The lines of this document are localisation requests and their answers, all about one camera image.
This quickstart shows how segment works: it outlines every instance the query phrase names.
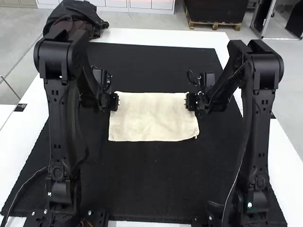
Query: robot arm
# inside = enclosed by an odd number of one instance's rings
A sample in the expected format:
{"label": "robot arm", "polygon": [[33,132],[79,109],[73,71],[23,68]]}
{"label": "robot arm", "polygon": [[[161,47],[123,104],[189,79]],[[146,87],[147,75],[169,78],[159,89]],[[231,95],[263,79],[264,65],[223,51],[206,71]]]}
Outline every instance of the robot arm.
{"label": "robot arm", "polygon": [[199,113],[224,111],[237,87],[242,89],[243,133],[234,182],[225,204],[209,202],[209,226],[267,226],[272,189],[268,175],[271,109],[284,73],[282,58],[261,40],[246,46],[233,40],[230,58],[219,79],[205,73],[194,83],[199,92],[187,95],[186,108]]}
{"label": "robot arm", "polygon": [[65,30],[57,30],[35,46],[35,66],[44,79],[48,101],[51,157],[46,178],[46,212],[37,220],[30,219],[28,226],[38,226],[43,220],[47,220],[45,226],[79,224],[80,165],[89,155],[80,129],[79,106],[94,108],[96,112],[116,111],[118,107],[118,95],[109,92],[111,75],[89,65],[88,43],[86,31],[78,30],[68,37]]}

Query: gray floor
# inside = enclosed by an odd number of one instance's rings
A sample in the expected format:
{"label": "gray floor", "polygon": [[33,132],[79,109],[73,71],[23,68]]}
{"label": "gray floor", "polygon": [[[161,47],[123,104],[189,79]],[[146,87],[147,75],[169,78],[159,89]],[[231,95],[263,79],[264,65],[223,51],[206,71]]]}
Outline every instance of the gray floor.
{"label": "gray floor", "polygon": [[[46,18],[51,10],[0,8],[0,75],[7,76],[7,82],[22,97],[37,74],[33,64],[33,44],[40,37]],[[176,2],[174,15],[142,13],[98,12],[109,21],[111,27],[189,30],[180,0]],[[220,26],[219,32],[226,32],[230,39],[241,39],[245,43],[257,38],[250,30],[252,12],[247,12],[241,31]],[[276,13],[271,19],[265,38],[292,38],[284,30],[285,15]],[[209,26],[195,27],[195,31],[211,31]],[[277,92],[273,111],[303,159],[303,41],[265,42],[284,59],[285,75]],[[0,104],[16,104],[17,96],[4,83],[0,84]]]}

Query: black bag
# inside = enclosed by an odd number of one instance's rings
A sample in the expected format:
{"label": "black bag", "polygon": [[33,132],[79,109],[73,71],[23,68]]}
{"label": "black bag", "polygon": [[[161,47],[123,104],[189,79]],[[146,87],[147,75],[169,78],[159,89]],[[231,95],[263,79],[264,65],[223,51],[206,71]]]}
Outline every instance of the black bag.
{"label": "black bag", "polygon": [[78,29],[86,30],[90,39],[96,39],[101,36],[101,30],[109,27],[109,23],[97,15],[97,7],[88,1],[64,0],[48,17],[43,36],[52,27],[64,28],[69,35]]}

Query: towel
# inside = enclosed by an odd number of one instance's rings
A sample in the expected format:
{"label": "towel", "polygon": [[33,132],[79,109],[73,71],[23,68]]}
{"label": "towel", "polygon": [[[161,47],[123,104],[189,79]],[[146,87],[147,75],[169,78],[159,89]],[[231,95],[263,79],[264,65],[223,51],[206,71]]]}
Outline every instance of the towel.
{"label": "towel", "polygon": [[110,141],[180,141],[199,134],[186,93],[116,93],[120,101],[110,113]]}

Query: black rubber mat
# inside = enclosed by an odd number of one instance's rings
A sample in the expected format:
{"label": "black rubber mat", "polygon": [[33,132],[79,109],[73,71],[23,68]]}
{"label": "black rubber mat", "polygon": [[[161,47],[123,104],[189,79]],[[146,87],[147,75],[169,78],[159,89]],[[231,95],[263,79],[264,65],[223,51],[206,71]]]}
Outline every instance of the black rubber mat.
{"label": "black rubber mat", "polygon": [[[124,92],[194,91],[186,77],[188,69],[215,72],[217,77],[222,71],[213,49],[91,43],[89,59],[108,69],[113,89]],[[180,142],[111,142],[108,114],[81,109],[80,119],[90,148],[81,167],[81,208],[106,209],[115,220],[190,223],[198,217],[206,223],[206,202],[225,202],[241,137],[242,117],[234,99],[225,112],[199,121],[197,139]],[[22,183],[48,160],[47,122],[2,214]],[[24,191],[13,215],[44,208],[44,177]],[[283,223],[274,195],[273,201],[272,220]]]}

